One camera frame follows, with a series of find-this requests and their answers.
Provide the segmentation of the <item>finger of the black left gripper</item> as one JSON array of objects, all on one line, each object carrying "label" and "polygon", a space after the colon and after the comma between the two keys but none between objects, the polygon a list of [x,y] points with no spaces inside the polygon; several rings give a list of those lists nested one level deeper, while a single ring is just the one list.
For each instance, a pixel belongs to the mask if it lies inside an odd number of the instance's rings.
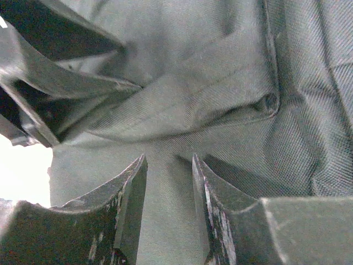
[{"label": "finger of the black left gripper", "polygon": [[1,134],[12,145],[56,146],[96,108],[139,91],[75,69],[124,49],[60,1],[2,1]]}]

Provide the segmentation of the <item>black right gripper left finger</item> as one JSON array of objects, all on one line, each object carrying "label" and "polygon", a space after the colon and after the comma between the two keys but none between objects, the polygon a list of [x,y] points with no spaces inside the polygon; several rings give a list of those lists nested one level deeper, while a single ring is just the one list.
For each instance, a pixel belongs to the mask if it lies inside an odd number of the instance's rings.
[{"label": "black right gripper left finger", "polygon": [[2,264],[135,264],[147,160],[61,207],[1,200]]}]

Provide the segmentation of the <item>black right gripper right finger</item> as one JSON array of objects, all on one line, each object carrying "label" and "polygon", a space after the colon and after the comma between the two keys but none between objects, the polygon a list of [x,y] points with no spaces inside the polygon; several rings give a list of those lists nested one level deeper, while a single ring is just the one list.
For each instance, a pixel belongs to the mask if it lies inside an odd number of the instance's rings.
[{"label": "black right gripper right finger", "polygon": [[351,264],[351,197],[252,198],[197,156],[192,181],[205,264]]}]

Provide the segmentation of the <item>black student backpack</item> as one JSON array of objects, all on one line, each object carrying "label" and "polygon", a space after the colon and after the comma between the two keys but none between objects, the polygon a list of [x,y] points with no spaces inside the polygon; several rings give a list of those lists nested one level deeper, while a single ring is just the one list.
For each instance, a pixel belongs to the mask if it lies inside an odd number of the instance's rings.
[{"label": "black student backpack", "polygon": [[79,1],[137,83],[53,149],[63,206],[147,160],[135,264],[205,264],[192,158],[255,198],[352,198],[351,1]]}]

